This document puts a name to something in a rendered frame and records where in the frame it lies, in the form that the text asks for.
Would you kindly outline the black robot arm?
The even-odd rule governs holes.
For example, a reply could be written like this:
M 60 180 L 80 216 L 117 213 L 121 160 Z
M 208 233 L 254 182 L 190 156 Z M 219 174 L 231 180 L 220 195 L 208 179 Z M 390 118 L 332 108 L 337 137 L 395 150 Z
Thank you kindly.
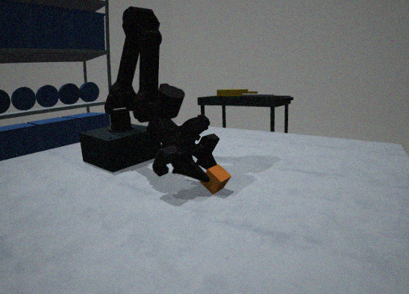
M 133 129 L 129 112 L 133 111 L 139 123 L 149 122 L 147 137 L 155 136 L 160 141 L 163 130 L 175 124 L 171 118 L 178 115 L 184 91 L 168 84 L 160 84 L 158 88 L 162 37 L 158 30 L 160 22 L 152 9 L 131 6 L 124 11 L 122 21 L 125 42 L 119 72 L 104 105 L 105 112 L 110 114 L 111 129 L 107 131 L 116 133 Z M 140 88 L 136 94 L 132 82 L 139 53 Z M 177 141 L 192 137 L 198 141 L 200 133 L 207 130 L 209 125 L 209 119 L 200 114 L 172 130 Z

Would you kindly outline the orange block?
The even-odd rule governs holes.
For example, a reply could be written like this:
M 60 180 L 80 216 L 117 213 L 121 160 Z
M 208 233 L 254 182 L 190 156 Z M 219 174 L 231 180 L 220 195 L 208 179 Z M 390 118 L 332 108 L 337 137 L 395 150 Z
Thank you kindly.
M 206 171 L 209 177 L 208 182 L 200 181 L 213 195 L 222 190 L 231 178 L 231 174 L 226 172 L 219 164 Z

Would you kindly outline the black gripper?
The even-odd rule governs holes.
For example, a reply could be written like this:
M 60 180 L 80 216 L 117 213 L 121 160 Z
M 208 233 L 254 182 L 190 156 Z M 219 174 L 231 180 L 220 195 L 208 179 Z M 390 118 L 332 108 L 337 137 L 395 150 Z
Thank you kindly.
M 160 135 L 162 145 L 152 164 L 153 171 L 160 177 L 169 172 L 167 165 L 171 164 L 173 173 L 208 182 L 209 177 L 200 167 L 208 170 L 217 165 L 212 152 L 219 142 L 218 136 L 208 134 L 198 144 L 195 144 L 196 137 L 177 141 L 172 130 L 174 127 L 178 129 L 180 125 L 171 124 Z M 193 156 L 197 159 L 196 162 Z

